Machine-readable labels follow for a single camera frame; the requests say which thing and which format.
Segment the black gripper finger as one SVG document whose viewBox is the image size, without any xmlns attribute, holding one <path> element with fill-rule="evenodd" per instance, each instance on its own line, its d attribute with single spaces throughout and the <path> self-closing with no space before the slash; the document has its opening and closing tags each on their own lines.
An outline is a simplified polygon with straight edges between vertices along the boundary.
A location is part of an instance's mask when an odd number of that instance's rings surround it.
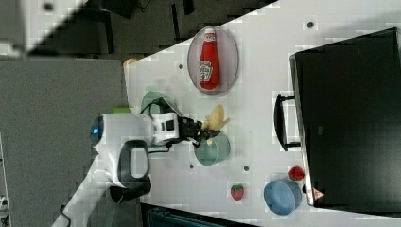
<svg viewBox="0 0 401 227">
<path fill-rule="evenodd" d="M 197 135 L 193 138 L 192 144 L 198 148 L 203 141 L 207 141 L 220 134 L 220 131 L 215 130 L 200 130 Z"/>
<path fill-rule="evenodd" d="M 186 122 L 187 122 L 187 124 L 189 124 L 192 127 L 202 127 L 202 125 L 203 125 L 203 122 L 189 118 L 189 117 L 186 118 Z"/>
</svg>

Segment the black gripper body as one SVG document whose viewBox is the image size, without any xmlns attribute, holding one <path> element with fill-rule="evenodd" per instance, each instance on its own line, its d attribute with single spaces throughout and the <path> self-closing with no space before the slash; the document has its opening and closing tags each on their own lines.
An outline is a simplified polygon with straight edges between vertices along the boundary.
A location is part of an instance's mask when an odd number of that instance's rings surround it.
<svg viewBox="0 0 401 227">
<path fill-rule="evenodd" d="M 179 138 L 182 141 L 193 142 L 193 138 L 201 130 L 201 127 L 192 127 L 186 122 L 186 117 L 178 117 L 179 123 Z"/>
</svg>

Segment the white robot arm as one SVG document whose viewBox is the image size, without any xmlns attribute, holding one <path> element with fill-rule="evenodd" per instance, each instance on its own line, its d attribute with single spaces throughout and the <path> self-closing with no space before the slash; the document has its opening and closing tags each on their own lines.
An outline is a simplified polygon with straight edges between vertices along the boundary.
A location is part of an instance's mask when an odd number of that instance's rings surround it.
<svg viewBox="0 0 401 227">
<path fill-rule="evenodd" d="M 152 152 L 169 151 L 183 141 L 194 146 L 220 134 L 200 121 L 177 113 L 106 113 L 91 128 L 96 157 L 74 195 L 51 227 L 87 227 L 90 216 L 110 188 L 146 195 Z"/>
</svg>

